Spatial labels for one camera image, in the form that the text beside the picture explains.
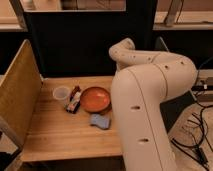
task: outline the clear plastic cup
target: clear plastic cup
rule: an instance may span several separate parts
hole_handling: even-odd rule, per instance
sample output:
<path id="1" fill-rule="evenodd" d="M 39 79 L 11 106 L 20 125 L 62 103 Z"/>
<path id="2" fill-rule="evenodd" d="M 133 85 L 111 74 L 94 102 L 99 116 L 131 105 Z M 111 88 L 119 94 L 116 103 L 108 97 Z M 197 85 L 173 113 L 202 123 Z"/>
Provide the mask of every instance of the clear plastic cup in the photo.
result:
<path id="1" fill-rule="evenodd" d="M 65 108 L 70 101 L 71 90 L 69 87 L 60 86 L 53 90 L 53 98 L 58 100 Z"/>

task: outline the blue sponge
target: blue sponge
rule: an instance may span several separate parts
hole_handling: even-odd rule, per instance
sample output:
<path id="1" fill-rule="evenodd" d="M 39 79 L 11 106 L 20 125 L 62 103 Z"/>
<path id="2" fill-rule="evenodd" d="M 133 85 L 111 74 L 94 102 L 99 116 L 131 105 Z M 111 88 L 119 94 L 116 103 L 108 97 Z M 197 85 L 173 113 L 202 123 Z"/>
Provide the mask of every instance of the blue sponge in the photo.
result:
<path id="1" fill-rule="evenodd" d="M 90 125 L 95 125 L 101 129 L 109 129 L 110 119 L 99 114 L 92 114 L 90 118 Z"/>

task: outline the wooden partition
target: wooden partition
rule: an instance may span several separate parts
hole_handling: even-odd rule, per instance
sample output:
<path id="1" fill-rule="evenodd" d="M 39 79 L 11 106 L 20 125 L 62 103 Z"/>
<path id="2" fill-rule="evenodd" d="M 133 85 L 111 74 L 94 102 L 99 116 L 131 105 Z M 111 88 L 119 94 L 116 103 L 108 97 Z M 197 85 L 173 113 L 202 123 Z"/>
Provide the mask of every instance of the wooden partition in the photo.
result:
<path id="1" fill-rule="evenodd" d="M 41 79 L 29 41 L 25 40 L 0 83 L 0 130 L 22 148 Z"/>

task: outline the wooden board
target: wooden board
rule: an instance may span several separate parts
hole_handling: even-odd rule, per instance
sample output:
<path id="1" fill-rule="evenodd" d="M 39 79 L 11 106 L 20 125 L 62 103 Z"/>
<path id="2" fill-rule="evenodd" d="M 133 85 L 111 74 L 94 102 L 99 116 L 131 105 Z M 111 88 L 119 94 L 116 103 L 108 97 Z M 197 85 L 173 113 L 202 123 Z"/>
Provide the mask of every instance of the wooden board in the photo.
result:
<path id="1" fill-rule="evenodd" d="M 158 0 L 157 11 L 168 11 L 171 0 Z M 183 4 L 184 11 L 212 11 L 212 0 L 187 0 Z"/>
<path id="2" fill-rule="evenodd" d="M 90 114 L 81 107 L 76 114 L 67 113 L 52 97 L 57 86 L 65 85 L 72 89 L 79 85 L 82 90 L 100 86 L 109 90 L 111 81 L 111 76 L 44 80 L 21 160 L 33 162 L 122 155 L 112 110 L 105 114 L 112 120 L 110 129 L 101 130 L 90 126 Z"/>
<path id="3" fill-rule="evenodd" d="M 33 4 L 35 9 L 31 10 L 29 7 L 31 7 L 32 3 L 29 1 L 24 2 L 21 0 L 21 4 L 25 11 L 58 11 L 61 9 L 60 0 L 34 0 Z"/>
<path id="4" fill-rule="evenodd" d="M 9 0 L 0 1 L 0 24 L 18 23 L 15 12 Z"/>
<path id="5" fill-rule="evenodd" d="M 29 41 L 25 40 L 0 83 L 0 129 L 22 148 L 41 79 Z"/>

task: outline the wooden tabletop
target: wooden tabletop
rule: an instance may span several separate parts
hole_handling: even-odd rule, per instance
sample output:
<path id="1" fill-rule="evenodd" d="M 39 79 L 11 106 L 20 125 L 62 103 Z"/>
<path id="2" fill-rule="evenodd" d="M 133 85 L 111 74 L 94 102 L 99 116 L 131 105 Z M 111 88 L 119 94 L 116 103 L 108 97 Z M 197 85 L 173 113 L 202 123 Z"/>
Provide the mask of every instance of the wooden tabletop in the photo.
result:
<path id="1" fill-rule="evenodd" d="M 76 114 L 66 112 L 53 99 L 54 88 L 65 85 L 82 90 L 100 86 L 110 90 L 112 77 L 73 77 L 45 79 L 31 121 L 29 135 L 21 153 L 23 162 L 120 156 L 112 110 L 104 116 L 111 118 L 109 130 L 90 126 L 90 114 L 81 107 Z"/>

